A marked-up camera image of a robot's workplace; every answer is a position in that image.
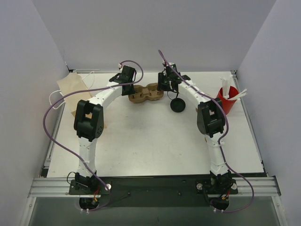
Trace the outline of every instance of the black disc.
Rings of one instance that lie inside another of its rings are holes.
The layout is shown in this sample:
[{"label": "black disc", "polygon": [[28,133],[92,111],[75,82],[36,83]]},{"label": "black disc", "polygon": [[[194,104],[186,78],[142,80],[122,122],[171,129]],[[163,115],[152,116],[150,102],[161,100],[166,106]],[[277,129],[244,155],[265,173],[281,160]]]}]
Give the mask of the black disc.
[{"label": "black disc", "polygon": [[185,101],[183,101],[181,98],[175,98],[170,102],[170,108],[174,112],[182,112],[184,111],[186,107]]}]

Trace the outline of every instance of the cable tie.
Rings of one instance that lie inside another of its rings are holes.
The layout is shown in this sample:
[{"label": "cable tie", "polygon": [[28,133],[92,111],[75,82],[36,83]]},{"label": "cable tie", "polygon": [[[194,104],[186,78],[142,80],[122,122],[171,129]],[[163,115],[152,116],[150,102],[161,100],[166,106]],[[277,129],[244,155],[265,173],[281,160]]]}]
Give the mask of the cable tie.
[{"label": "cable tie", "polygon": [[215,142],[214,142],[213,145],[210,144],[210,143],[208,143],[208,142],[207,142],[207,144],[208,144],[208,146],[210,146],[210,147],[221,147],[221,146],[223,146],[223,145],[225,144],[225,142],[222,141],[220,145],[219,145],[218,143],[215,143]]},{"label": "cable tie", "polygon": [[195,92],[195,94],[193,94],[193,95],[196,95],[196,94],[201,95],[201,92],[200,92],[199,90],[197,90],[197,91]]}]

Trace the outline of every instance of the white wall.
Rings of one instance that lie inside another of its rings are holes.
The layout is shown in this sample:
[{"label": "white wall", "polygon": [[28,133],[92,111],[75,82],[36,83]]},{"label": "white wall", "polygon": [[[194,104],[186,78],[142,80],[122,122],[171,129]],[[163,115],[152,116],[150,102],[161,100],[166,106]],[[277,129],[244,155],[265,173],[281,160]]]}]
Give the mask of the white wall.
[{"label": "white wall", "polygon": [[275,0],[33,0],[71,69],[116,71],[124,59],[182,71],[241,64]]},{"label": "white wall", "polygon": [[300,225],[301,1],[277,0],[238,70],[267,172],[289,225]]},{"label": "white wall", "polygon": [[16,226],[49,144],[48,95],[67,70],[30,0],[1,1],[0,31],[0,225]]}]

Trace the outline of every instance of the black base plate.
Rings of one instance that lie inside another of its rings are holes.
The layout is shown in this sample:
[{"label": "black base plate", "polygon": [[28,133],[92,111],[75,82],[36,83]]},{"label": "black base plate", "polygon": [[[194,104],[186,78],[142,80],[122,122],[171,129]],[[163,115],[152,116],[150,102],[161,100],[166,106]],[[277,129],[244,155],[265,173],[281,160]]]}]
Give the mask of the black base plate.
[{"label": "black base plate", "polygon": [[[109,207],[198,207],[208,206],[197,183],[210,183],[210,175],[155,176],[155,177],[118,177],[102,180],[111,184],[111,203]],[[71,181],[69,194],[93,194]],[[108,191],[101,186],[100,204],[109,201]]]}]

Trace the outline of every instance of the screw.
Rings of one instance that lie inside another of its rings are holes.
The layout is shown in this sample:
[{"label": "screw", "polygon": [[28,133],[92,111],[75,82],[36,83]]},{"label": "screw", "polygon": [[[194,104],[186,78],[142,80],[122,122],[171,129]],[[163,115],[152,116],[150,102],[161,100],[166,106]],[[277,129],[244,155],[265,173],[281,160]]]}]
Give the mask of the screw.
[{"label": "screw", "polygon": [[108,189],[111,190],[111,187],[112,187],[112,186],[111,186],[110,184],[106,184],[106,185],[107,185]]},{"label": "screw", "polygon": [[231,186],[231,189],[236,190],[236,189],[237,189],[237,185],[236,185],[236,184],[233,184],[233,185]]},{"label": "screw", "polygon": [[198,189],[198,190],[202,190],[202,189],[203,189],[203,185],[202,185],[201,183],[198,183],[198,184],[197,184],[197,189]]}]

